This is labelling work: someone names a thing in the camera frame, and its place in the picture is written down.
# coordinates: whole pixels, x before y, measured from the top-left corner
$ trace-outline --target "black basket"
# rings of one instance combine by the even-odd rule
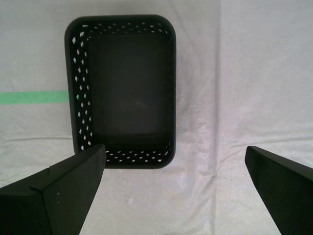
[[[161,168],[175,154],[176,38],[163,17],[74,20],[65,34],[75,153],[105,144],[106,168]]]

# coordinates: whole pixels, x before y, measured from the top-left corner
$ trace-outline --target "white fabric surface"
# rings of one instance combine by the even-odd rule
[[[106,169],[81,235],[278,235],[245,150],[313,167],[313,1],[0,0],[0,92],[67,90],[67,25],[116,14],[175,28],[177,150],[163,169]],[[73,155],[68,103],[0,114],[0,187]]]

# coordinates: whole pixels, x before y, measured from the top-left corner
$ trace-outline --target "green tape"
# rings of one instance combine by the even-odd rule
[[[68,102],[67,91],[0,93],[0,104],[36,104],[65,102]]]

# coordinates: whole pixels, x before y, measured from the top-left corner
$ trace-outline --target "perforated basket wall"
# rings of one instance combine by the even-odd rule
[[[89,43],[102,35],[159,34],[167,38],[168,73],[176,86],[176,39],[171,24],[160,16],[82,17],[74,20],[65,35],[67,76],[72,119],[74,150],[76,153],[97,144],[93,134],[92,99],[89,72]],[[106,168],[160,168],[175,154],[175,118],[167,144],[161,149],[107,149]]]

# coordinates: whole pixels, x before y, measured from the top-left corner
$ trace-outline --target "rectangular basket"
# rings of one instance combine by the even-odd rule
[[[175,154],[176,37],[163,17],[74,20],[65,34],[75,153],[96,144],[106,168],[161,168]]]

